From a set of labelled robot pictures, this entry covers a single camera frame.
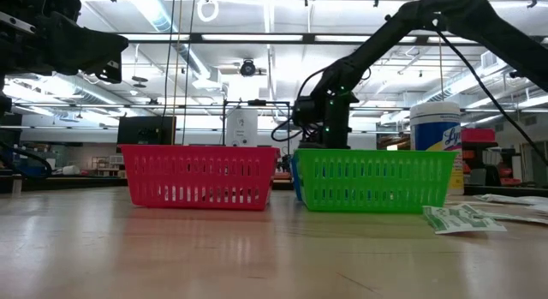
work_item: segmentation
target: table surface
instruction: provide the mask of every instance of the table surface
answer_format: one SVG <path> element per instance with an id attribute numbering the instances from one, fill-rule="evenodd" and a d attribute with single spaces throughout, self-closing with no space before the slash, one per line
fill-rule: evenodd
<path id="1" fill-rule="evenodd" d="M 504 224 L 436 236 L 421 216 L 308 212 L 291 192 L 265 212 L 24 193 L 0 200 L 0 297 L 547 298 L 548 228 Z"/>

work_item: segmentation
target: red basket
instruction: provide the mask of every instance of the red basket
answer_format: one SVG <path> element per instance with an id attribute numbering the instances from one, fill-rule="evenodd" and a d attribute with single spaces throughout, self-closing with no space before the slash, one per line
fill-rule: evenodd
<path id="1" fill-rule="evenodd" d="M 136 206 L 264 210 L 278 148 L 120 145 Z"/>

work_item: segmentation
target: green basket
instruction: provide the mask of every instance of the green basket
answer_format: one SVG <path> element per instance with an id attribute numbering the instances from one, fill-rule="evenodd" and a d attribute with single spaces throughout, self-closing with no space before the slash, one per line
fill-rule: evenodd
<path id="1" fill-rule="evenodd" d="M 421 213 L 443 206 L 456 152 L 300 149 L 295 152 L 308 210 Z"/>

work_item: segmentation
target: disinfecting wipes container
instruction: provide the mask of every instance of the disinfecting wipes container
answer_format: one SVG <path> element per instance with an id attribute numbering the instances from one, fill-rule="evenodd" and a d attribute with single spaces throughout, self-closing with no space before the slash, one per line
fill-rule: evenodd
<path id="1" fill-rule="evenodd" d="M 458 152 L 448 194 L 464 194 L 461 108 L 452 102 L 430 102 L 411 108 L 411 149 Z"/>

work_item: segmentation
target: white lid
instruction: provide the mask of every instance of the white lid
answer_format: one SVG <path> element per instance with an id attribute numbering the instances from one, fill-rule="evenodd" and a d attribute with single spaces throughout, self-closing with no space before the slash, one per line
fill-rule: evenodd
<path id="1" fill-rule="evenodd" d="M 411 116 L 414 118 L 424 115 L 435 114 L 456 114 L 461 115 L 461 107 L 453 102 L 426 102 L 421 105 L 411 107 Z"/>

